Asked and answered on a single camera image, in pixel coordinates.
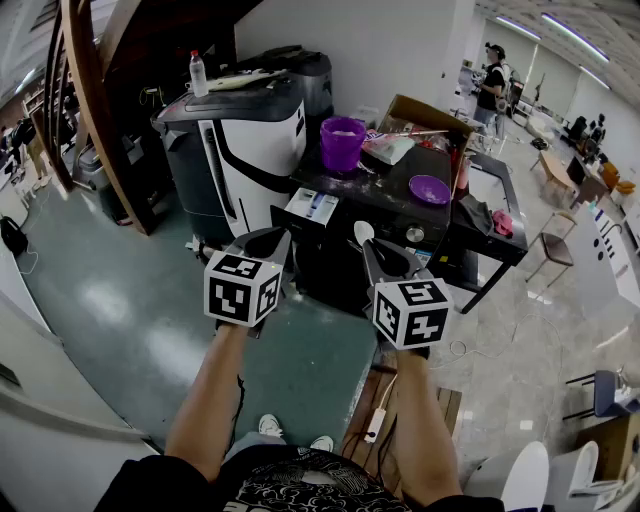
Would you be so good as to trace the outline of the person's left forearm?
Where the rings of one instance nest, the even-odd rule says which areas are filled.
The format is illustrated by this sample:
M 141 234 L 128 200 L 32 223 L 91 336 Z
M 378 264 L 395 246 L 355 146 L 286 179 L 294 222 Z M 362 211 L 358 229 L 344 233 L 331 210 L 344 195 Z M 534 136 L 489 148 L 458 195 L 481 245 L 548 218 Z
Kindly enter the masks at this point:
M 165 454 L 186 461 L 209 482 L 218 477 L 231 439 L 247 337 L 242 326 L 218 328 L 167 437 Z

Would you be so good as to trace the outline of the dark blue chair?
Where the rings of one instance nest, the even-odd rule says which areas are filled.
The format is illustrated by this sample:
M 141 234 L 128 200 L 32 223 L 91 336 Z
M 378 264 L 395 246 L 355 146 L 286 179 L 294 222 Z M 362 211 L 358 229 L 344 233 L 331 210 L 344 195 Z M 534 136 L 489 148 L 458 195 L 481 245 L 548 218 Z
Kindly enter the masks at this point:
M 640 388 L 632 387 L 620 371 L 597 370 L 570 379 L 565 384 L 592 386 L 593 405 L 590 409 L 564 416 L 564 421 L 590 417 L 617 418 L 640 413 Z

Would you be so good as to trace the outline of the long ceiling light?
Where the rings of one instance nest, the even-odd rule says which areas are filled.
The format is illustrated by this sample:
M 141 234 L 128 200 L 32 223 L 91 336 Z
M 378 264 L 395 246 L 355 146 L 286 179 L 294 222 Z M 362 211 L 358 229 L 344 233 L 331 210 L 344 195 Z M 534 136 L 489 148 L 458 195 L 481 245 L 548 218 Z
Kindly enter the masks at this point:
M 601 78 L 599 78 L 596 74 L 594 74 L 591 70 L 589 70 L 588 68 L 586 68 L 584 65 L 579 65 L 579 69 L 585 73 L 586 75 L 588 75 L 589 77 L 591 77 L 593 80 L 595 80 L 600 86 L 604 87 L 607 90 L 611 90 L 611 87 Z
M 541 17 L 548 24 L 550 24 L 557 30 L 560 30 L 562 33 L 564 33 L 567 37 L 573 39 L 574 41 L 578 42 L 580 45 L 585 47 L 589 52 L 595 55 L 598 59 L 604 62 L 610 61 L 610 58 L 607 56 L 607 54 L 603 50 L 601 50 L 599 47 L 593 44 L 590 40 L 580 35 L 577 31 L 575 31 L 565 23 L 559 21 L 554 16 L 549 15 L 547 13 L 542 13 Z

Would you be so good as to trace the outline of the brown wooden box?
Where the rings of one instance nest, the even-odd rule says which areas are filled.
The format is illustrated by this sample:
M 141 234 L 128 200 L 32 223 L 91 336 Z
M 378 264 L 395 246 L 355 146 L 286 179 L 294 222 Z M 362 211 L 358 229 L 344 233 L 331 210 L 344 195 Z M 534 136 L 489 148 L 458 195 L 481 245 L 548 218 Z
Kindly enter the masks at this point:
M 628 469 L 640 473 L 640 413 L 610 419 L 578 433 L 574 447 L 598 445 L 596 480 L 625 480 Z

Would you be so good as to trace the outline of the black backpack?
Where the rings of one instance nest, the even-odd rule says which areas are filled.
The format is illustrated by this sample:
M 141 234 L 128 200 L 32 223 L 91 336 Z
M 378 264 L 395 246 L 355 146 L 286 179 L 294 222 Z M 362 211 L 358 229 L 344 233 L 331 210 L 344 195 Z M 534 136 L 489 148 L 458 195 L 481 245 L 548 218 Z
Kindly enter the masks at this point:
M 27 251 L 28 239 L 12 218 L 0 215 L 0 237 L 14 257 Z

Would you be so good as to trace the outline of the person's black printed shirt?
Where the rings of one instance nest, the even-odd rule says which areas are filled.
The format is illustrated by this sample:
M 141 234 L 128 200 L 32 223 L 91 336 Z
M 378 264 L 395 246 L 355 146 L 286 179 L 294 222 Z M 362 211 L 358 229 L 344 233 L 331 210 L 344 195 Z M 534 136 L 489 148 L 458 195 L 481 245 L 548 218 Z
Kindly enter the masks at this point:
M 397 455 L 403 499 L 331 452 L 276 443 L 225 460 L 216 441 L 189 438 L 126 462 L 95 512 L 506 512 L 462 493 L 450 448 L 400 443 Z

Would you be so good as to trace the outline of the small wooden table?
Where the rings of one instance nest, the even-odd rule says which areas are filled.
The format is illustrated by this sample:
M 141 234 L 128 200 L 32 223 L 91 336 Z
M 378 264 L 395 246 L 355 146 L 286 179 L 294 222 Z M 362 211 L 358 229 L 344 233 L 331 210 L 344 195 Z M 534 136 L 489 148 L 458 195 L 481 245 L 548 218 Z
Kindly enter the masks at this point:
M 564 202 L 567 197 L 573 194 L 574 183 L 570 179 L 566 168 L 563 166 L 561 160 L 549 150 L 538 152 L 536 162 L 530 170 L 533 170 L 536 166 L 540 166 L 543 169 L 546 178 L 540 191 L 540 197 L 543 197 L 545 194 L 551 196 L 552 191 L 556 190 L 559 194 L 559 201 Z

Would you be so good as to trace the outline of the white flat panel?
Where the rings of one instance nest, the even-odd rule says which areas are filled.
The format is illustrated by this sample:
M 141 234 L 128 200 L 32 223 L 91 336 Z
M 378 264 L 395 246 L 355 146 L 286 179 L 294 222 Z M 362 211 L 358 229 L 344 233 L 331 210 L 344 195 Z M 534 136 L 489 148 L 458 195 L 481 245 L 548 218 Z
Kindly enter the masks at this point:
M 208 79 L 207 89 L 209 92 L 236 90 L 261 80 L 273 80 L 286 73 L 286 69 L 275 71 L 268 71 L 264 69 L 250 70 L 240 74 Z

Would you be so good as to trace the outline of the white board with black marks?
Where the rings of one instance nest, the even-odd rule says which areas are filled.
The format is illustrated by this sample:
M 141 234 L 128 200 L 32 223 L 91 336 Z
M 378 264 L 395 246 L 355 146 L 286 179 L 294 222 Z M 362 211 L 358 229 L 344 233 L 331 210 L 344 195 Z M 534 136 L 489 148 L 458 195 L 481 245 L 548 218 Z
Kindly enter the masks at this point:
M 640 285 L 621 236 L 622 226 L 587 202 L 575 218 L 569 246 L 583 312 L 627 326 L 640 312 Z

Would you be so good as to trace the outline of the metal frame chair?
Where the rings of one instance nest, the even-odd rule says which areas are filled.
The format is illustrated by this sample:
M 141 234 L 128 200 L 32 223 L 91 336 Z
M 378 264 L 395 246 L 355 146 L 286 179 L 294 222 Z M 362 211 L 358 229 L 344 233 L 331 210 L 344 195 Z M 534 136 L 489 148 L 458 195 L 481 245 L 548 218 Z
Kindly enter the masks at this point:
M 556 218 L 562 218 L 570 223 L 569 228 L 563 235 L 557 235 L 547 230 L 547 227 Z M 548 220 L 544 223 L 538 234 L 528 246 L 528 249 L 531 249 L 533 245 L 539 241 L 544 252 L 544 259 L 541 261 L 539 266 L 525 278 L 526 283 L 529 283 L 540 272 L 546 263 L 552 262 L 559 265 L 561 267 L 560 272 L 544 287 L 542 290 L 542 292 L 544 292 L 555 284 L 569 268 L 574 266 L 574 260 L 566 243 L 566 238 L 577 225 L 578 223 L 571 213 L 563 210 L 551 213 Z

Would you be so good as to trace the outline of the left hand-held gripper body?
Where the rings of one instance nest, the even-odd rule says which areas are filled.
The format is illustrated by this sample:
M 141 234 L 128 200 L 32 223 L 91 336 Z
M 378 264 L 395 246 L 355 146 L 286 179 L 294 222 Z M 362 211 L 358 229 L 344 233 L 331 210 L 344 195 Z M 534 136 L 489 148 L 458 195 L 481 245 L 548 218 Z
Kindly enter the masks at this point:
M 246 327 L 250 337 L 259 338 L 278 306 L 283 270 L 279 252 L 260 259 L 243 250 L 215 251 L 204 270 L 204 314 Z

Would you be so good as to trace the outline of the white box with blue bottle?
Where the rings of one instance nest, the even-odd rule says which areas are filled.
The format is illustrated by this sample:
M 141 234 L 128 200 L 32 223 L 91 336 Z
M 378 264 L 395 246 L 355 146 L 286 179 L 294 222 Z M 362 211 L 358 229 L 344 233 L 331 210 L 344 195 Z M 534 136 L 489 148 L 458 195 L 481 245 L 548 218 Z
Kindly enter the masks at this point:
M 287 229 L 293 237 L 319 237 L 338 204 L 336 196 L 301 187 L 284 207 L 270 207 L 272 224 Z

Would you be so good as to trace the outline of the white power strip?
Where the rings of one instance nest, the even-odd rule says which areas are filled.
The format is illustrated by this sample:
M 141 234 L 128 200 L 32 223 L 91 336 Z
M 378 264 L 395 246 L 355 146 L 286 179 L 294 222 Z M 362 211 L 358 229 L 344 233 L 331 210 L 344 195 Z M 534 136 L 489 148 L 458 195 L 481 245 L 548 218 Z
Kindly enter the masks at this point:
M 374 410 L 369 425 L 365 430 L 364 441 L 366 443 L 373 444 L 377 440 L 378 434 L 384 423 L 385 416 L 385 409 L 378 407 Z

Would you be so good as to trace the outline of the open cardboard box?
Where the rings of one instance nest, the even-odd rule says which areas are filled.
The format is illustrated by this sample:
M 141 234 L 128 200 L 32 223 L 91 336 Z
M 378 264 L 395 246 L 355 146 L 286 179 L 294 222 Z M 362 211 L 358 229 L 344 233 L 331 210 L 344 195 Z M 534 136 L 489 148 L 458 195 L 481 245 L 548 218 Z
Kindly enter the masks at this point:
M 379 124 L 378 131 L 382 133 L 442 131 L 450 142 L 452 197 L 461 199 L 469 192 L 465 151 L 473 130 L 468 124 L 429 104 L 396 94 Z

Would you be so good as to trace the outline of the large white and black machine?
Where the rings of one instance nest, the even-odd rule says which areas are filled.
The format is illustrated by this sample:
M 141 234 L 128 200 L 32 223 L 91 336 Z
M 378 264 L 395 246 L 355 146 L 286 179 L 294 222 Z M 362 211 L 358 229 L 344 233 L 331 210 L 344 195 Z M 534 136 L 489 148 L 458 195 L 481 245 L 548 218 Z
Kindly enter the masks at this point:
M 286 77 L 203 97 L 187 92 L 153 115 L 195 238 L 209 246 L 271 226 L 306 147 L 304 101 Z

